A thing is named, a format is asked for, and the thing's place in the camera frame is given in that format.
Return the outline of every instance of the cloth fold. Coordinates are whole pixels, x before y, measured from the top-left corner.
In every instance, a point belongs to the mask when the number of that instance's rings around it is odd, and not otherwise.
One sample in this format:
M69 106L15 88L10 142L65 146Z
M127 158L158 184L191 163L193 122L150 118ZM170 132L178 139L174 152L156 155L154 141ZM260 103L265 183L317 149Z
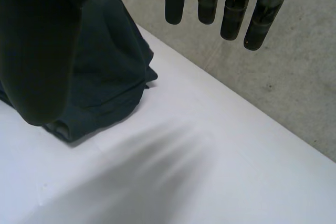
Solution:
M88 0L82 10L67 108L56 122L43 127L74 142L123 120L139 104L146 83L157 79L149 67L152 58L121 0ZM11 105L1 84L0 100Z

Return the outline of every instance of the white table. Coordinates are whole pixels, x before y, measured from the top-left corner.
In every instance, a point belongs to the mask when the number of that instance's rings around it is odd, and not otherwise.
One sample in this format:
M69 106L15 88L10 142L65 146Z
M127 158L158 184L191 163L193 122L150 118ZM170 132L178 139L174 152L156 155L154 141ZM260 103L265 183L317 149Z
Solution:
M73 147L0 103L0 223L336 222L336 164L141 29L159 74Z

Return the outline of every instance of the dark green cloth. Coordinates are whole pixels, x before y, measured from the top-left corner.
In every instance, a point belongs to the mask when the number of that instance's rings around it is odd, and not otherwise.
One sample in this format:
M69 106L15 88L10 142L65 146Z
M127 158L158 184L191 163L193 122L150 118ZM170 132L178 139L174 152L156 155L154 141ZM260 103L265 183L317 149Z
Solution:
M139 104L153 52L121 0L88 0L63 115L43 127L66 142L126 118ZM10 104L0 87L0 99Z
M87 0L0 0L0 80L28 123L67 105L82 6Z

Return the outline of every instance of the white surface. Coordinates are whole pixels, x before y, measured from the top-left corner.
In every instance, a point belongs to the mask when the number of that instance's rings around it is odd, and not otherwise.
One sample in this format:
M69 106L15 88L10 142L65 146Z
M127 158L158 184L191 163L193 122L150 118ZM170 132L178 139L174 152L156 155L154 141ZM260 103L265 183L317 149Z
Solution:
M79 146L0 103L0 223L335 223L335 163L141 32L158 81Z

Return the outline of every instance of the gray floor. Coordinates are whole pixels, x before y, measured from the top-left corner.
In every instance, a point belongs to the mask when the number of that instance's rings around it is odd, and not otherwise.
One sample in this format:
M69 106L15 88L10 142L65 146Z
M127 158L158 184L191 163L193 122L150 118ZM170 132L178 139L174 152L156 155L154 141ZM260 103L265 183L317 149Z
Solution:
M197 0L186 0L177 26L166 23L164 0L123 1L139 25L336 161L336 0L286 0L255 52L243 38L256 0L235 41L219 35L225 0L209 26Z

